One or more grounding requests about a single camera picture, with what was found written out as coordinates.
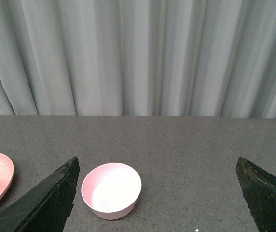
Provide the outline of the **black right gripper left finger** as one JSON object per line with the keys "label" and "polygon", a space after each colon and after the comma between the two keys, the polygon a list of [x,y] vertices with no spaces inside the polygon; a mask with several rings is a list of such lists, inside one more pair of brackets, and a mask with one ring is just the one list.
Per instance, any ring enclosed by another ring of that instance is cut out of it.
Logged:
{"label": "black right gripper left finger", "polygon": [[61,232],[73,208],[80,172],[71,158],[0,212],[0,232]]}

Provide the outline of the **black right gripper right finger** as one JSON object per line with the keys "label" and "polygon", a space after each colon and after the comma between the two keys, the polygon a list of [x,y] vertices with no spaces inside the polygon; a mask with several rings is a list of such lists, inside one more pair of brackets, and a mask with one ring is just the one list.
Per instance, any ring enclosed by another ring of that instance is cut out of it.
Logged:
{"label": "black right gripper right finger", "polygon": [[258,230],[276,232],[276,177],[244,157],[235,170]]}

